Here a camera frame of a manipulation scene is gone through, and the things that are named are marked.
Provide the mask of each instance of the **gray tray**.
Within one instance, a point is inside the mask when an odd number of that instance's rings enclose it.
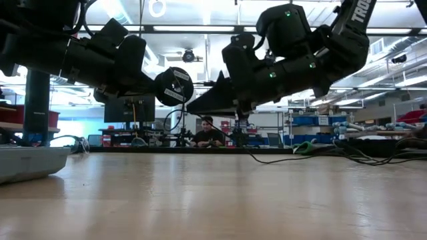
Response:
[[[0,184],[57,173],[69,153],[67,147],[0,147]]]

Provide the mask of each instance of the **blue storage bin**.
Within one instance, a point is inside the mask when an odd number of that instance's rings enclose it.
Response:
[[[347,117],[329,117],[329,124],[332,125],[333,123],[337,123],[337,122],[343,122],[343,121],[347,121]]]
[[[296,125],[313,125],[315,117],[294,117],[292,124]]]
[[[332,135],[321,134],[321,135],[318,135],[318,137],[319,137],[319,143],[324,143],[324,144],[332,143]]]
[[[306,141],[312,141],[312,139],[316,139],[318,142],[320,141],[319,135],[306,135]]]

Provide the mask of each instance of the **wooden table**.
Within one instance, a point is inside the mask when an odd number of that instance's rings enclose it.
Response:
[[[425,240],[426,183],[421,161],[91,153],[0,187],[0,239]]]

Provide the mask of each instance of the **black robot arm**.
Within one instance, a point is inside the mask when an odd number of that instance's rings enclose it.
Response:
[[[72,84],[92,86],[95,99],[101,102],[110,95],[151,94],[175,106],[191,98],[193,85],[183,69],[170,68],[156,81],[141,71],[146,42],[129,35],[115,19],[91,39],[72,37],[85,22],[86,0],[19,2],[0,0],[0,70],[4,75],[16,75],[17,66],[22,65],[64,77]],[[78,9],[81,14],[74,27]]]
[[[272,7],[258,19],[258,35],[268,40],[272,63],[255,56],[254,37],[238,35],[222,51],[230,77],[222,74],[215,86],[191,102],[187,110],[210,115],[247,115],[256,106],[279,101],[312,88],[326,95],[334,82],[357,72],[366,62],[366,28],[376,0],[345,0],[331,26],[310,30],[304,9],[293,4]]]

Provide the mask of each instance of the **person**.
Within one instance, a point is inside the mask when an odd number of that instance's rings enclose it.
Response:
[[[201,119],[203,130],[196,133],[191,140],[192,147],[208,147],[213,144],[216,147],[224,145],[224,135],[215,129],[212,129],[212,117],[205,116]]]

